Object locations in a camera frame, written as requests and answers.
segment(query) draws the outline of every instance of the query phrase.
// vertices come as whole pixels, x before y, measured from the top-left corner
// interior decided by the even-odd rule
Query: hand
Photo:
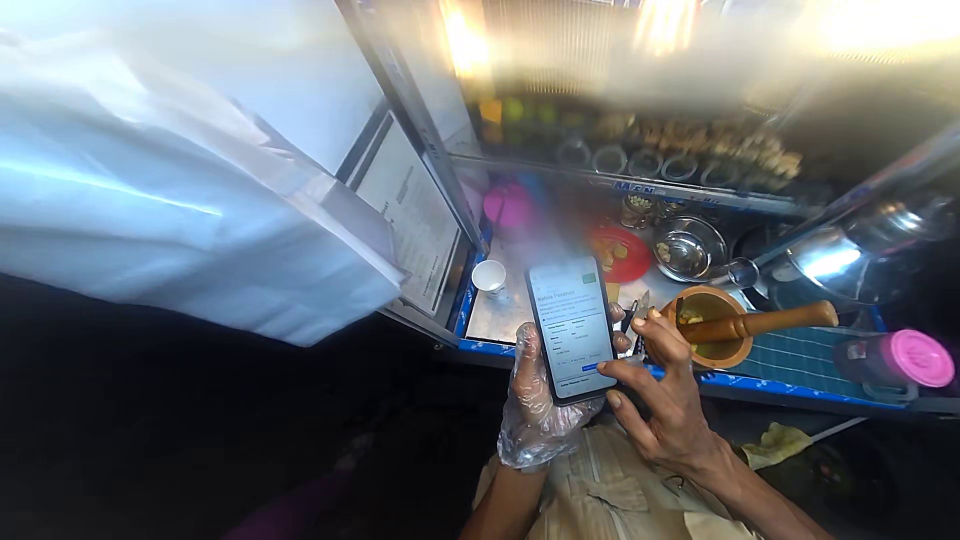
[[[613,413],[643,457],[712,489],[730,477],[731,459],[736,457],[727,442],[707,426],[691,370],[690,344],[653,308],[646,320],[635,317],[631,325],[656,346],[666,375],[657,382],[645,368],[622,360],[599,364],[597,371],[633,388],[653,416],[644,422],[627,396],[610,390],[607,399]]]
[[[623,320],[623,308],[608,306],[614,323]],[[613,347],[624,353],[633,345],[622,332],[613,333]],[[541,354],[540,333],[533,323],[516,330],[516,362],[511,374],[503,423],[496,441],[504,465],[513,468],[540,465],[576,447],[571,434],[603,407],[603,398],[574,405],[554,405]]]

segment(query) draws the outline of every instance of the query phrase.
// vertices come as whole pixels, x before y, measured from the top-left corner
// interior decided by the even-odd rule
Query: beige shirt
[[[595,540],[755,538],[709,492],[644,460],[615,421],[583,430],[572,454],[555,457],[529,539]],[[480,475],[473,507],[496,471]]]

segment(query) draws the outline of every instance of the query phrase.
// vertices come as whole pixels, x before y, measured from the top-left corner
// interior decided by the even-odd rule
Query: pink lid
[[[956,371],[953,358],[936,339],[915,330],[895,331],[886,337],[881,342],[884,359],[888,364],[892,360],[917,384],[939,387],[953,380]]]
[[[501,227],[523,228],[530,223],[533,205],[526,189],[519,184],[506,184],[487,192],[483,212],[487,219]]]

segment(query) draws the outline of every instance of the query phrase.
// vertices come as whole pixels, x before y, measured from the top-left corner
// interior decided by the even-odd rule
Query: blue checkered cloth
[[[861,384],[844,379],[833,366],[833,347],[863,335],[872,334],[822,328],[765,333],[754,337],[754,347],[747,358],[728,371],[876,402]]]

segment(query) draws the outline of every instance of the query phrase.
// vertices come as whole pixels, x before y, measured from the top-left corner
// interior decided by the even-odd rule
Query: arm
[[[460,540],[520,540],[537,518],[546,470],[525,475],[497,463],[493,483],[473,510]]]
[[[771,539],[828,539],[831,538],[816,522],[779,491],[770,487],[728,447],[732,475],[704,487],[723,504],[742,516]]]
[[[617,421],[645,458],[705,487],[771,540],[827,539],[802,510],[770,487],[710,430],[700,407],[700,392],[690,369],[690,345],[655,309],[635,318],[636,333],[655,344],[665,375],[657,381],[646,369],[623,361],[604,362],[597,370],[636,390],[653,416],[644,422],[633,403],[611,390],[607,399]]]
[[[610,304],[609,309],[614,322],[623,319],[622,307]],[[620,353],[632,345],[622,331],[614,332],[612,340],[613,347]],[[540,345],[537,327],[533,323],[520,325],[516,331],[514,372],[496,443],[500,463],[493,483],[461,531],[461,540],[526,536],[537,519],[540,491],[547,473],[546,467],[528,474],[516,468],[544,465],[554,455],[575,448],[569,435],[603,406],[603,398],[568,406],[554,405]]]

